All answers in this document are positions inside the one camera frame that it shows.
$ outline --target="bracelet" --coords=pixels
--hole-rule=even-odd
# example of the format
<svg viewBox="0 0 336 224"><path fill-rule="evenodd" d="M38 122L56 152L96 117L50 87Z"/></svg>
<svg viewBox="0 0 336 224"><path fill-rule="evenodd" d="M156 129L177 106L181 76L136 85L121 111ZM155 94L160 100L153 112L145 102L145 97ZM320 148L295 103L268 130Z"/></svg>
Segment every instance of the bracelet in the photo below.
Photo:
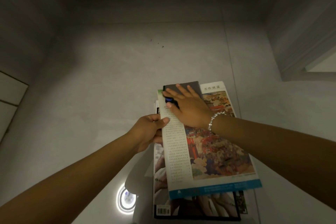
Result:
<svg viewBox="0 0 336 224"><path fill-rule="evenodd" d="M208 126L208 130L209 130L211 133L212 133L212 131L211 131L212 122L213 122L213 120L214 120L218 115L220 115L220 114L225 114L225 111L223 111L223 112L217 112L217 113L215 113L215 114L211 117L211 121L210 121L209 126Z"/></svg>

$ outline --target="fingernail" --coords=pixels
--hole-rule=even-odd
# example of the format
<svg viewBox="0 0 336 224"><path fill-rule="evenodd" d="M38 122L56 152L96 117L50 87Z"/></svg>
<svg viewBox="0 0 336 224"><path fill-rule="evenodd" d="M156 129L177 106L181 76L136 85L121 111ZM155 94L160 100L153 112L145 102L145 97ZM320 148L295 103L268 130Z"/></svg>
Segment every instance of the fingernail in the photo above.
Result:
<svg viewBox="0 0 336 224"><path fill-rule="evenodd" d="M163 120L163 122L164 122L165 124L167 124L167 123L170 121L170 118L165 117L165 118L163 118L162 120Z"/></svg>

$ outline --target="stack of magazines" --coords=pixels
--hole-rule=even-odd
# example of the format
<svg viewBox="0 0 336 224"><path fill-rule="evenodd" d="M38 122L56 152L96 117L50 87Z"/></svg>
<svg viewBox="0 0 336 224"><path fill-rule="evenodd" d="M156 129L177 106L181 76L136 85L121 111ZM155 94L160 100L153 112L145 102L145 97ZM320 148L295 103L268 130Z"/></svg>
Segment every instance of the stack of magazines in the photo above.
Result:
<svg viewBox="0 0 336 224"><path fill-rule="evenodd" d="M200 87L214 113L236 117L223 82ZM166 107L162 90L157 96L155 113L170 122L162 129L163 145L154 146L154 217L258 223L254 188L261 182L249 154L208 130L184 126Z"/></svg>

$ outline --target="barcode label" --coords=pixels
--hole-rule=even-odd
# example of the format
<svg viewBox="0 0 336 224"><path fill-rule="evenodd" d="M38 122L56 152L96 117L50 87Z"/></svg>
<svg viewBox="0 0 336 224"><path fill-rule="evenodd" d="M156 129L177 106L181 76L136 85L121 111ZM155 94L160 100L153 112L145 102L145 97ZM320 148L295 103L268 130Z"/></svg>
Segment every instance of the barcode label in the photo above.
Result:
<svg viewBox="0 0 336 224"><path fill-rule="evenodd" d="M170 216L170 205L157 205L156 215L157 216Z"/></svg>

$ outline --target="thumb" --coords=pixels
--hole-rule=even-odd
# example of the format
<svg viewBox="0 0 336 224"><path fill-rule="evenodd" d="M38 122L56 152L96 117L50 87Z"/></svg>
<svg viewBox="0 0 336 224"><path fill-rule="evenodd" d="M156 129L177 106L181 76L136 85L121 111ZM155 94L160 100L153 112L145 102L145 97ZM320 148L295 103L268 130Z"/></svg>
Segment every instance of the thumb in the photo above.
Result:
<svg viewBox="0 0 336 224"><path fill-rule="evenodd" d="M168 102L166 103L166 107L168 107L170 109L170 111L177 117L179 118L180 114L181 114L181 110L177 108L176 105Z"/></svg>
<svg viewBox="0 0 336 224"><path fill-rule="evenodd" d="M165 117L161 120L156 121L155 124L156 124L157 129L163 128L165 125L168 124L169 121L170 121L170 118L168 117Z"/></svg>

